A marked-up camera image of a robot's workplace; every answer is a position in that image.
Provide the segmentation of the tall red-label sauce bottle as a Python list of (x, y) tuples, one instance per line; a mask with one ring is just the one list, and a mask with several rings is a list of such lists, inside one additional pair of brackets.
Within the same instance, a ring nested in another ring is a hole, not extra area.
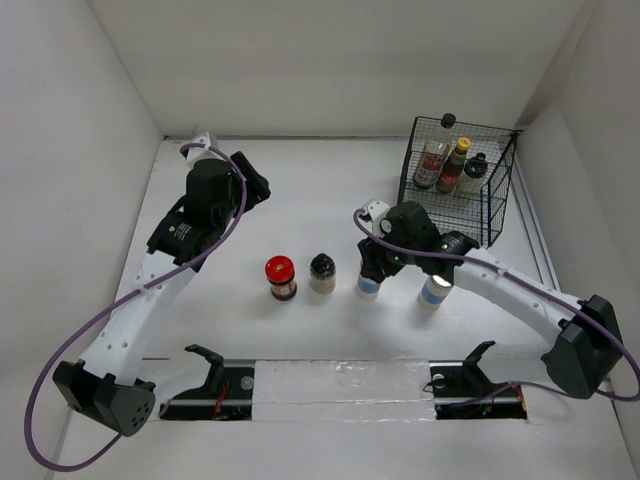
[(456, 116), (452, 113), (445, 113), (439, 126), (425, 141), (420, 161), (413, 176), (413, 184), (418, 189), (428, 190), (435, 185), (451, 150), (451, 129), (455, 123)]

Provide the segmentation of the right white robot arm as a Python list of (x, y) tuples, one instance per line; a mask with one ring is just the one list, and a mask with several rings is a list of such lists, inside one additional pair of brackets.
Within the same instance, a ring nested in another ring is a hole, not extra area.
[(548, 289), (496, 259), (475, 239), (442, 233), (426, 210), (408, 201), (373, 200), (353, 214), (365, 234), (358, 244), (360, 278), (379, 287), (406, 266), (474, 293), (536, 332), (550, 350), (541, 357), (550, 380), (569, 397), (588, 399), (622, 358), (613, 305)]

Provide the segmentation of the blue-band silver-top shaker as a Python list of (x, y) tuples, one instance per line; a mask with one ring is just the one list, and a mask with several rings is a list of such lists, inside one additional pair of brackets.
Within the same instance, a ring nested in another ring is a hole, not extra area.
[(374, 300), (381, 289), (381, 284), (375, 280), (365, 277), (362, 273), (358, 275), (355, 290), (359, 297), (365, 300)]
[(418, 295), (419, 303), (428, 309), (438, 309), (451, 292), (453, 285), (437, 275), (429, 275)]

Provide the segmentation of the green-label chili sauce bottle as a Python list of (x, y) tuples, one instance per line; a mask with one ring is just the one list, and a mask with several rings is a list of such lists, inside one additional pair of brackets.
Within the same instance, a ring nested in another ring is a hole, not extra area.
[(468, 137), (460, 137), (455, 148), (445, 161), (436, 181), (436, 191), (445, 195), (451, 193), (464, 169), (472, 142)]

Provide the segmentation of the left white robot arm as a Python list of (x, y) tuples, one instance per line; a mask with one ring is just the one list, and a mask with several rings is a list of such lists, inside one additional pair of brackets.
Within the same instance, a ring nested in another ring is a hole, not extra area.
[(62, 361), (53, 382), (76, 412), (130, 437), (149, 419), (155, 385), (139, 378), (152, 332), (202, 268), (238, 214), (270, 196), (269, 183), (243, 152), (229, 160), (205, 154), (186, 177), (185, 193), (147, 242), (134, 289), (138, 295), (111, 314), (98, 337), (74, 362)]

